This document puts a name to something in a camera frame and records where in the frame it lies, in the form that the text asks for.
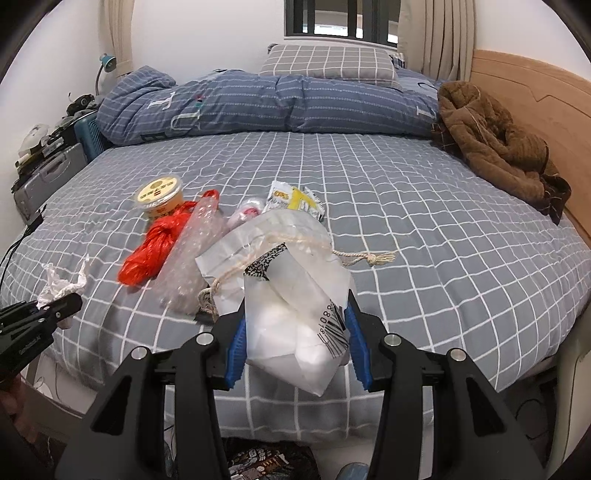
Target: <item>metal bolt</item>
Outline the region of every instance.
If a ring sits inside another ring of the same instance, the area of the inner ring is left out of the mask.
[[[402,339],[393,333],[384,337],[384,343],[388,346],[398,346],[402,343]]]
[[[146,355],[148,355],[148,349],[143,346],[137,346],[131,352],[131,358],[133,358],[134,360],[141,360]]]
[[[197,343],[199,345],[209,345],[213,342],[213,335],[211,333],[200,333],[197,335]]]
[[[449,356],[452,357],[456,362],[463,362],[466,359],[466,352],[461,348],[454,348],[450,352]]]

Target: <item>white grid pattern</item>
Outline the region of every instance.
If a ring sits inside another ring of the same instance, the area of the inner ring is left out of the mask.
[[[309,186],[327,206],[335,248],[400,252],[393,264],[353,267],[361,308],[420,348],[465,348],[498,390],[556,352],[589,296],[591,254],[567,219],[555,226],[427,141],[248,133],[122,147],[51,198],[47,220],[8,268],[2,298],[29,300],[43,287],[43,264],[74,275],[90,255],[85,306],[72,329],[56,332],[51,353],[93,388],[135,346],[175,348],[203,329],[160,307],[150,282],[116,282],[146,227],[129,198],[170,172],[183,178],[186,198],[218,188],[226,213],[266,195],[273,179]],[[253,367],[216,398],[223,434],[264,440],[372,436],[381,409],[381,395],[363,391],[351,364],[323,398]],[[424,411],[430,421],[428,398]]]
[[[274,45],[260,75],[289,74],[400,88],[392,57],[370,47]]]

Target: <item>snack packet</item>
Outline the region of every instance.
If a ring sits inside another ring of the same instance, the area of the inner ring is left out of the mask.
[[[274,209],[301,210],[308,212],[319,222],[324,218],[320,199],[308,188],[303,191],[284,181],[273,180],[263,213]]]

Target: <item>hand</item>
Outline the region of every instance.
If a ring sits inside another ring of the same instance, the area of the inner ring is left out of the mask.
[[[35,443],[37,429],[25,413],[25,385],[20,374],[12,380],[8,391],[0,390],[0,404],[11,416],[17,432],[29,443]]]

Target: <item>beige curtain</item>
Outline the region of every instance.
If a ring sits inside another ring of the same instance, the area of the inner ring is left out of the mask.
[[[117,57],[118,77],[134,70],[131,57],[131,17],[134,0],[100,0],[100,39],[105,53]]]
[[[402,0],[398,51],[406,67],[440,80],[470,80],[474,0]]]

